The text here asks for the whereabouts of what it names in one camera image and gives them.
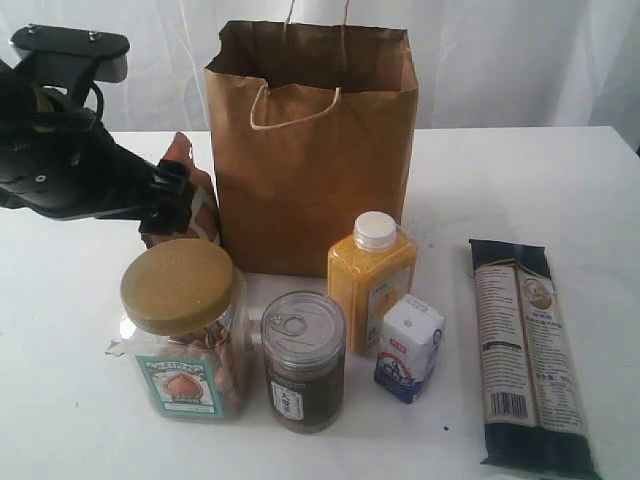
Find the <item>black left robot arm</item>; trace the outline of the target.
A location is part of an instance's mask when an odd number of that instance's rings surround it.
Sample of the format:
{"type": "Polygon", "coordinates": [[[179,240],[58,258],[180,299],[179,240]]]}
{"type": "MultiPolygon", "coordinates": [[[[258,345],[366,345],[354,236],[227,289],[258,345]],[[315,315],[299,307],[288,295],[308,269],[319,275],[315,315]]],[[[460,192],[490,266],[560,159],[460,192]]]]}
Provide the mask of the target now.
{"type": "Polygon", "coordinates": [[[97,116],[1,66],[1,205],[56,221],[132,220],[144,234],[187,230],[193,188],[182,164],[151,164],[97,116]]]}

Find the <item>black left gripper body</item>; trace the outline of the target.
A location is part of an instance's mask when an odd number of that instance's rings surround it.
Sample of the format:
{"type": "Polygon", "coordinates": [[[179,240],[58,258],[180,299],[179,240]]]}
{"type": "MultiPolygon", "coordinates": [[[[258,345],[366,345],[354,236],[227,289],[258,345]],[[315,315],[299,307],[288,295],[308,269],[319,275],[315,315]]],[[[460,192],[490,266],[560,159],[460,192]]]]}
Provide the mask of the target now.
{"type": "Polygon", "coordinates": [[[144,234],[187,230],[193,189],[185,166],[152,164],[119,145],[87,109],[1,102],[1,205],[43,217],[132,220],[144,234]]]}

